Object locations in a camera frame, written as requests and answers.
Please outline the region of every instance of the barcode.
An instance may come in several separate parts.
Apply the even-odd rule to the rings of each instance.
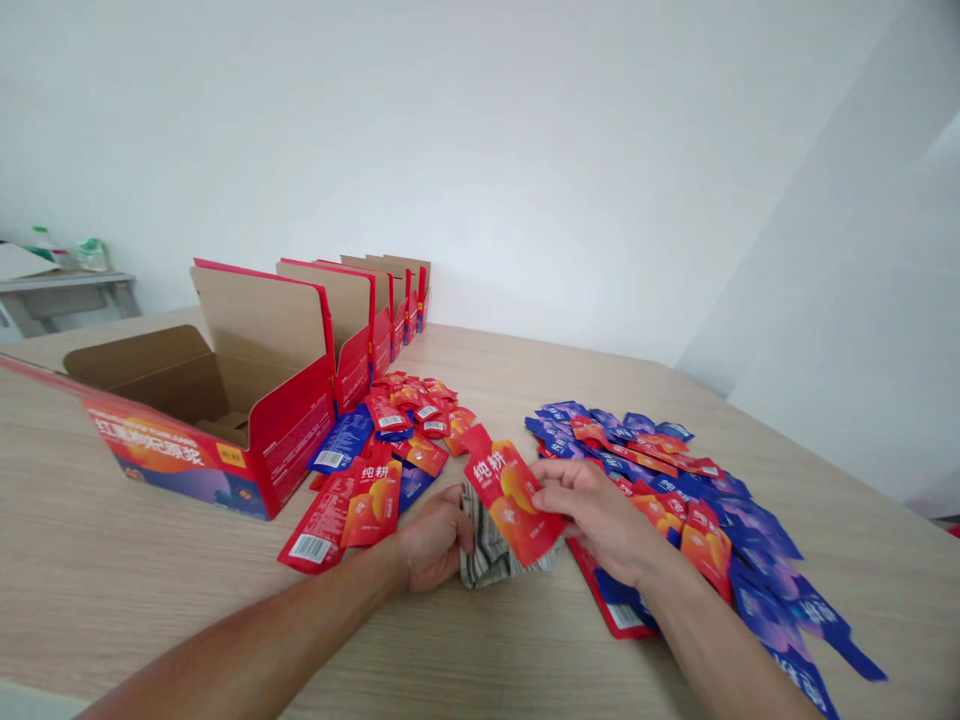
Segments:
[[[329,465],[330,467],[340,467],[340,463],[346,457],[343,453],[335,453],[333,450],[324,450],[317,456],[314,465]]]
[[[323,562],[323,558],[327,556],[327,552],[329,552],[330,547],[330,543],[323,538],[318,538],[316,535],[307,535],[304,533],[297,538],[297,542],[294,543],[289,554],[290,557],[301,558],[302,560],[310,560],[319,565]]]
[[[607,610],[613,616],[613,622],[621,630],[629,630],[632,627],[640,627],[644,624],[640,616],[629,605],[607,605]]]

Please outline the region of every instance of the wooden table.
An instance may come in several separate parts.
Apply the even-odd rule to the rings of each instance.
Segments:
[[[74,347],[183,321],[199,315],[137,318],[10,350],[59,367]],[[804,573],[890,675],[888,685],[871,685],[809,639],[841,716],[956,717],[955,538],[661,365],[430,325],[395,367],[442,378],[494,437],[531,458],[523,418],[544,402],[576,399],[684,423],[698,453],[747,480],[780,517],[808,558]],[[274,522],[247,519],[126,480],[73,398],[0,371],[0,401],[4,677],[94,698],[177,641],[299,579],[275,558],[310,501],[306,485]],[[459,482],[462,467],[451,459],[435,486]],[[610,637],[564,551],[551,574],[475,592],[453,580],[393,603],[287,716],[702,713],[660,639]]]
[[[56,270],[0,281],[0,306],[25,338],[57,332],[53,318],[111,303],[121,318],[140,315],[130,288],[136,278],[121,272]]]

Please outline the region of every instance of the finger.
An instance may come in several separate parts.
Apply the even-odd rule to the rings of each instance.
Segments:
[[[562,460],[551,458],[538,460],[530,466],[533,476],[544,483],[547,479],[556,480],[566,488],[591,487],[595,466],[585,460]]]
[[[438,497],[444,502],[460,507],[460,500],[463,499],[463,485],[459,483],[451,485],[445,490],[438,492],[434,497]]]
[[[463,510],[457,510],[455,522],[457,526],[457,545],[463,548],[467,555],[473,555],[477,549],[473,521]]]
[[[567,523],[567,526],[563,529],[563,536],[578,540],[579,538],[584,537],[584,534],[579,525],[577,525],[575,522],[570,522]]]
[[[562,513],[570,517],[576,517],[579,504],[576,491],[560,485],[546,487],[533,496],[533,506],[537,510]]]

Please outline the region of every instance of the blue snack packet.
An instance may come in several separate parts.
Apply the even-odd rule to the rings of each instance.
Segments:
[[[410,419],[410,427],[404,428],[403,430],[377,430],[377,440],[380,442],[400,442],[401,440],[409,440],[412,438],[413,429],[416,425],[413,410],[406,410],[404,414]]]
[[[815,587],[757,530],[744,528],[731,542],[755,575],[787,608],[800,627],[826,641],[861,677],[884,682],[887,675],[853,642],[853,628]]]
[[[740,526],[753,528],[763,533],[787,557],[803,560],[800,549],[783,529],[777,516],[766,508],[760,507],[753,500],[731,495],[721,495],[715,504],[723,509],[726,527],[729,527],[731,532],[736,533]]]
[[[574,400],[565,400],[562,403],[547,403],[541,406],[541,410],[548,413],[551,419],[563,423],[568,423],[570,422],[570,418],[578,416],[590,417],[587,409]]]
[[[678,440],[683,440],[685,443],[690,442],[696,437],[696,435],[687,430],[680,423],[660,423],[657,425],[656,431],[661,435],[669,435],[670,437],[675,437]]]
[[[750,493],[750,490],[747,488],[747,484],[743,480],[734,477],[726,470],[723,471],[723,477],[709,477],[704,478],[709,482],[717,492],[723,495],[735,495],[737,497],[746,498],[749,500],[753,497]]]
[[[344,413],[334,424],[309,468],[330,475],[349,468],[363,452],[373,432],[373,418],[366,403],[360,403],[352,412]]]
[[[735,559],[730,580],[740,617],[764,649],[828,720],[840,720],[793,617]]]
[[[632,441],[637,439],[636,433],[629,428],[625,428],[623,423],[617,418],[613,413],[608,413],[606,410],[600,410],[594,408],[590,411],[590,414],[593,416],[593,419],[603,428],[603,431],[606,433],[607,437],[610,438],[613,442],[620,442],[621,444],[624,441]]]
[[[643,624],[654,630],[659,629],[657,621],[653,619],[650,608],[644,602],[640,591],[630,585],[624,585],[619,580],[615,580],[610,573],[603,568],[597,568],[593,571],[593,576],[597,581],[597,589],[600,591],[600,597],[608,605],[627,605],[637,616],[643,620]]]
[[[543,441],[547,450],[567,460],[583,460],[587,457],[587,448],[573,437],[569,425],[552,420],[525,418],[524,425],[537,438]]]
[[[403,470],[400,473],[400,500],[397,503],[397,513],[403,515],[417,501],[417,498],[423,495],[423,491],[430,487],[434,477],[406,460],[401,459],[400,464]]]
[[[657,424],[640,413],[627,413],[623,416],[623,426],[634,434],[653,435],[657,431]]]

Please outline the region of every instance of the open cardboard box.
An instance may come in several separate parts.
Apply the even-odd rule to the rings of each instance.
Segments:
[[[396,362],[404,345],[410,344],[411,330],[416,332],[410,321],[410,290],[413,273],[401,265],[373,258],[341,255],[340,261],[350,267],[364,268],[372,272],[383,273],[390,285],[390,316],[393,318],[393,339],[390,358]]]
[[[200,258],[194,258],[194,263],[196,263],[197,267],[269,278],[277,282],[300,283],[314,288],[320,297],[320,312],[323,316],[322,327],[317,328],[315,331],[323,333],[323,340],[327,348],[333,348],[333,351],[329,352],[329,355],[330,387],[333,390],[334,409],[338,415],[342,412],[349,412],[363,400],[364,395],[366,395],[370,387],[370,366],[367,357],[369,333],[366,331],[366,328],[364,328],[352,337],[346,339],[341,336],[335,336],[333,317],[330,313],[330,305],[327,301],[327,290],[325,287],[305,280],[297,280],[282,275],[272,275],[258,270],[249,270],[235,265],[226,265],[210,260],[202,260]]]
[[[74,350],[66,374],[0,366],[79,397],[132,479],[276,517],[333,426],[316,288],[191,270],[213,341],[192,325]]]
[[[371,260],[377,260],[376,255],[367,255]],[[384,261],[409,268],[413,273],[417,286],[417,332],[423,332],[427,324],[427,311],[430,308],[430,263],[426,260],[404,258],[397,255],[384,255]]]
[[[389,280],[385,273],[374,273],[326,260],[303,262],[283,258],[277,263],[277,274],[323,285],[330,303],[335,341],[345,340],[366,329],[371,379],[387,371],[390,366],[392,323]]]

